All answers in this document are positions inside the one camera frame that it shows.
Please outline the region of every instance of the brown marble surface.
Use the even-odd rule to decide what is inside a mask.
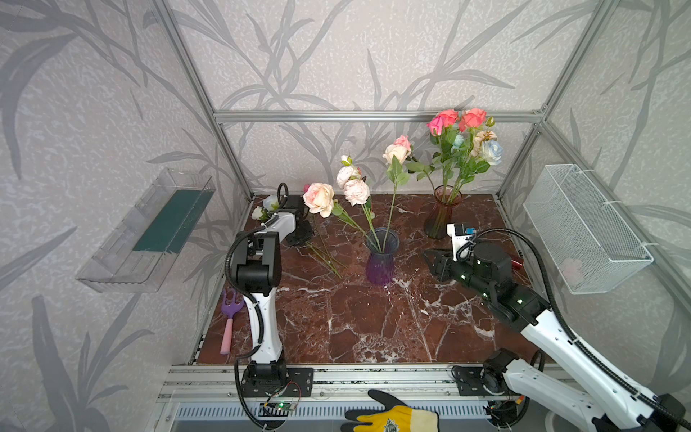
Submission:
[[[391,195],[372,196],[375,226],[386,226],[390,200]],[[346,205],[365,227],[364,216]],[[423,231],[433,205],[431,195],[397,197],[392,229],[399,234],[401,247],[395,258],[397,277],[387,286],[367,282],[364,269],[369,253],[362,235],[334,216],[316,215],[313,226],[324,235],[334,257],[347,266],[339,268],[343,280],[314,258],[308,247],[281,245],[283,278],[276,318],[288,363],[482,362],[498,348],[525,359],[532,356],[537,348],[493,318],[473,292],[431,276],[422,250],[451,248],[449,238],[436,241]],[[453,222],[478,229],[504,227],[491,195],[465,196]],[[255,226],[249,220],[245,229]],[[518,256],[508,237],[494,238],[511,256]],[[319,237],[315,235],[313,241],[318,244]],[[523,272],[514,276],[529,284]],[[250,350],[247,308],[235,316],[230,356],[219,354],[224,328],[219,299],[199,364],[233,362],[238,353]]]

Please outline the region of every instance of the purple glass vase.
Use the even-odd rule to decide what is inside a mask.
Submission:
[[[375,234],[379,239],[379,244],[375,240]],[[366,245],[370,250],[370,258],[367,260],[365,275],[367,280],[375,285],[386,285],[393,281],[395,275],[394,254],[398,252],[400,240],[395,231],[389,229],[386,235],[386,228],[375,228],[375,234],[370,232],[367,235]]]

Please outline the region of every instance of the ventilation grille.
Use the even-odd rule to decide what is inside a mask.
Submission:
[[[284,420],[285,416],[267,417],[261,410],[260,402],[249,404],[255,417],[263,420]],[[487,402],[462,401],[462,402],[411,402],[410,406],[416,409],[434,411],[440,419],[445,420],[470,420],[484,419],[484,407]],[[377,402],[300,402],[297,410],[292,411],[288,418],[295,420],[343,420],[345,413],[351,409],[380,410],[381,404]],[[185,420],[246,420],[247,416],[239,402],[186,402],[181,403],[176,414],[176,421]]]

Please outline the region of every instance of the yellow glove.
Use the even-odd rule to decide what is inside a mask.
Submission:
[[[431,411],[413,409],[397,398],[378,390],[367,393],[381,402],[386,411],[348,411],[345,418],[358,423],[345,423],[341,432],[438,432],[439,415]]]

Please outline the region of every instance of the wire mesh basket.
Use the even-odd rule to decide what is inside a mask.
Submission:
[[[573,294],[611,291],[653,261],[577,165],[545,165],[523,207]]]

